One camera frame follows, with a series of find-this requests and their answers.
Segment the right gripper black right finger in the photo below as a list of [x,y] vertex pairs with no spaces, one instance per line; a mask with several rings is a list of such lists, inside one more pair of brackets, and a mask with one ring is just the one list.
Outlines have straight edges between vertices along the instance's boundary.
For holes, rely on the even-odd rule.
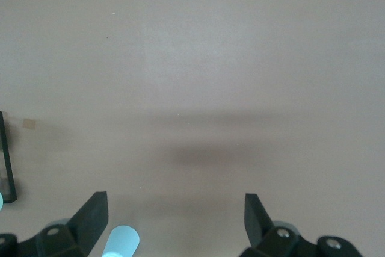
[[313,244],[295,226],[272,221],[257,194],[245,195],[244,226],[250,247],[240,257],[361,257],[346,239],[326,235]]

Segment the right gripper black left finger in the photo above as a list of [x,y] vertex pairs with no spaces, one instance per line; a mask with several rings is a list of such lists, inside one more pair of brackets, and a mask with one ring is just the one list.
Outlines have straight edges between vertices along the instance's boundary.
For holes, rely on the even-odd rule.
[[0,234],[0,257],[88,257],[108,224],[108,195],[95,192],[65,224],[53,224],[28,240]]

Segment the black wire cup holder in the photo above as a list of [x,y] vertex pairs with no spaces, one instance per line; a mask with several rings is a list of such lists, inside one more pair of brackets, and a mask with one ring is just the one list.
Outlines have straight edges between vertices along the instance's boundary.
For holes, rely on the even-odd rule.
[[[16,200],[17,191],[8,148],[7,129],[4,114],[0,111],[0,209]],[[50,226],[65,224],[67,221],[52,223]],[[140,237],[135,229],[130,226],[117,226],[109,234],[101,257],[133,257],[139,243]]]

